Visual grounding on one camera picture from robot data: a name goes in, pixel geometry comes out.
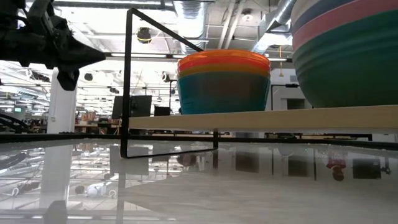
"ceiling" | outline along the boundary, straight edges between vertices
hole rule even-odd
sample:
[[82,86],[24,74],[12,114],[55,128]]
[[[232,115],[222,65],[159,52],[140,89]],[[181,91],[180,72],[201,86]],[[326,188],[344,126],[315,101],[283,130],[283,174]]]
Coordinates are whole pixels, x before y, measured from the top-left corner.
[[[276,8],[278,0],[259,1],[246,0],[243,9],[251,9],[252,19],[245,21],[238,19],[238,24],[229,46],[230,49],[251,50],[257,39],[257,27],[262,16]],[[205,26],[205,49],[217,49],[223,29],[223,15],[228,10],[229,1],[216,0],[208,3]],[[124,52],[126,9],[92,8],[92,7],[56,7],[56,13],[69,21],[70,28],[75,35],[83,34],[97,48],[104,52]],[[178,32],[178,19],[174,12],[142,10],[151,18]],[[152,41],[142,44],[133,37],[132,51],[140,54],[181,54],[180,44],[167,34],[155,27],[133,17],[133,32],[140,27],[149,27]],[[266,52],[270,57],[291,57],[291,46],[271,49]],[[169,83],[161,79],[161,74],[175,78],[177,61],[140,60],[132,61],[131,93],[133,95],[152,95],[152,103],[159,106],[169,106]],[[80,70],[78,81],[77,106],[80,111],[96,111],[98,114],[110,114],[113,107],[113,98],[123,91],[122,58],[109,58]],[[50,99],[50,83],[36,80],[33,73],[48,77],[51,81],[52,70],[44,65],[31,64],[29,68],[21,67],[17,62],[0,61],[1,81],[7,86],[0,86],[0,110],[12,105],[26,106],[27,111],[33,114],[43,114],[48,111]],[[86,81],[84,74],[91,73],[92,81]],[[109,86],[115,87],[120,94],[111,93]],[[176,82],[172,83],[175,94],[171,97],[171,107],[174,112],[180,108]]]

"pink stripe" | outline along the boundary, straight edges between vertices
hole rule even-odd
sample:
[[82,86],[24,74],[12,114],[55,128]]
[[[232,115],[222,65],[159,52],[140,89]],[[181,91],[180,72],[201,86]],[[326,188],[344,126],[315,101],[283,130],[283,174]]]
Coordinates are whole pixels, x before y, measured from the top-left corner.
[[301,27],[293,36],[293,49],[297,50],[314,37],[343,24],[395,9],[398,9],[397,0],[357,0],[344,4]]

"yellow bowl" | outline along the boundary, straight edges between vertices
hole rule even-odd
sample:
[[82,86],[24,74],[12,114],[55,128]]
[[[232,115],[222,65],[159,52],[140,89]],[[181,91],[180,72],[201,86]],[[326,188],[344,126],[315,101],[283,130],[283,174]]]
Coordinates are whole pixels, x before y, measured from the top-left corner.
[[178,78],[186,77],[188,75],[193,75],[196,73],[203,72],[247,72],[250,74],[258,74],[264,77],[270,78],[269,72],[267,70],[261,69],[259,67],[240,65],[240,64],[230,64],[230,63],[219,63],[210,65],[200,65],[193,68],[186,69],[178,73]]

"wooden shelf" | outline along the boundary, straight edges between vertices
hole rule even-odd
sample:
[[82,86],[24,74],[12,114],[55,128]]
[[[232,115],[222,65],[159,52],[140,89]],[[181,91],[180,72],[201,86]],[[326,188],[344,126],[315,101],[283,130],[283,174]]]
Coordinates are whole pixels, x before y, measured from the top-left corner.
[[130,128],[268,133],[398,133],[398,105],[130,118]]

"computer monitor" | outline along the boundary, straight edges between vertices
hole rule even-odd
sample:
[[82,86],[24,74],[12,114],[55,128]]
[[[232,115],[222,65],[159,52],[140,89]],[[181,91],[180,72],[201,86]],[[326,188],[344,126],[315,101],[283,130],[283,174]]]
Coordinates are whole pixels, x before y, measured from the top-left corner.
[[168,106],[155,106],[155,116],[170,116],[170,108]]
[[[152,96],[131,96],[129,117],[150,116]],[[113,101],[112,119],[120,119],[123,112],[123,96],[115,96]]]

